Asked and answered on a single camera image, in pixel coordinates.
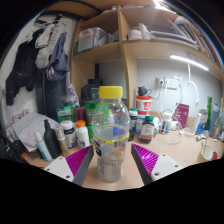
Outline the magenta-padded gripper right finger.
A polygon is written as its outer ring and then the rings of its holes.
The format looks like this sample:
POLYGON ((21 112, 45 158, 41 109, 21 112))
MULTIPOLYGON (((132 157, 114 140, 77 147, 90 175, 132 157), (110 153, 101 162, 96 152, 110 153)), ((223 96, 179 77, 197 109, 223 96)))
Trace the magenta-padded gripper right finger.
POLYGON ((145 185, 182 169, 168 154, 156 154, 140 145, 131 145, 131 154, 145 185))

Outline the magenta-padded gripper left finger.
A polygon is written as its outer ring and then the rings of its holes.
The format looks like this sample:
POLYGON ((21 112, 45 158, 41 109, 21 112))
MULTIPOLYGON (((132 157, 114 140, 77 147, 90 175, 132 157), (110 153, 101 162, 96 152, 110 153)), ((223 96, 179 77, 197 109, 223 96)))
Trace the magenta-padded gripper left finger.
POLYGON ((81 186, 94 155, 93 146, 87 146, 65 157, 58 157, 45 171, 81 186))

